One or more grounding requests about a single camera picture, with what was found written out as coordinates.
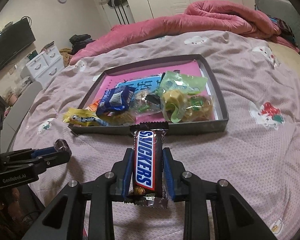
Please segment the person's left hand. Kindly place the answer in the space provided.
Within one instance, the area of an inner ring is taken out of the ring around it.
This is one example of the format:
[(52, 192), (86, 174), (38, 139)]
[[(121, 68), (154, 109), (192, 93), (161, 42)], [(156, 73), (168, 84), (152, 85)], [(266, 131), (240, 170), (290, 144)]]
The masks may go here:
[(21, 239), (19, 199), (17, 188), (0, 191), (0, 239)]

